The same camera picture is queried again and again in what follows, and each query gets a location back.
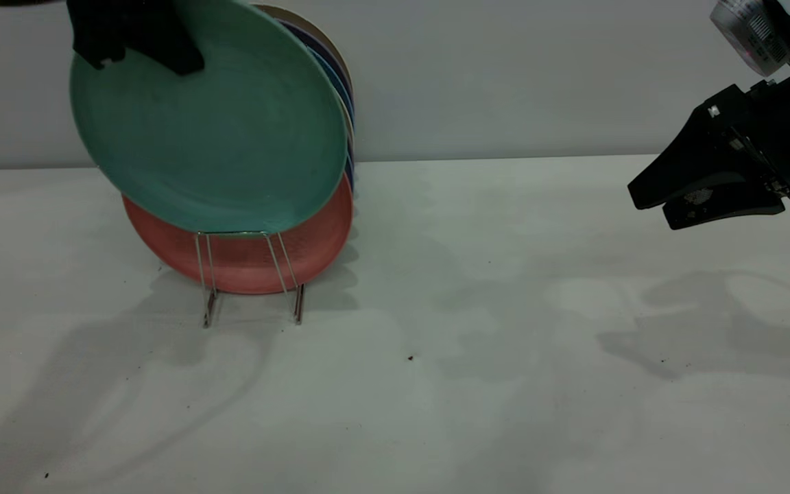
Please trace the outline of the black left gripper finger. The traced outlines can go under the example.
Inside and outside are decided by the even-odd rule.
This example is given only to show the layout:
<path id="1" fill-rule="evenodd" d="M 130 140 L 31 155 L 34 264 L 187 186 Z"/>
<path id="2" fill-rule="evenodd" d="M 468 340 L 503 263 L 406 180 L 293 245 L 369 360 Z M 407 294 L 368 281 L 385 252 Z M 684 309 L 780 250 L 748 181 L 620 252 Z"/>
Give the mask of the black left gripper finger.
<path id="1" fill-rule="evenodd" d="M 73 30 L 73 50 L 92 68 L 103 70 L 125 57 L 119 1 L 66 2 Z"/>
<path id="2" fill-rule="evenodd" d="M 128 2 L 128 47 L 179 76 L 206 68 L 173 1 Z"/>

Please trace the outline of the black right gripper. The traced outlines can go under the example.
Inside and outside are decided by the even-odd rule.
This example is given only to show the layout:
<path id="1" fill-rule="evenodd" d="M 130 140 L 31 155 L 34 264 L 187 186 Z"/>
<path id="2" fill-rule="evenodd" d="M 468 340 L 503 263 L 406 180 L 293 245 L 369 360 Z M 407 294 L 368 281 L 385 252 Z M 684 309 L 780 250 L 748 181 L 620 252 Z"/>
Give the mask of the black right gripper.
<path id="1" fill-rule="evenodd" d="M 748 154 L 750 177 L 771 191 L 746 182 L 731 141 Z M 675 231 L 783 213 L 778 195 L 790 199 L 790 78 L 762 80 L 746 93 L 733 84 L 715 94 L 627 188 L 637 209 L 662 207 Z"/>

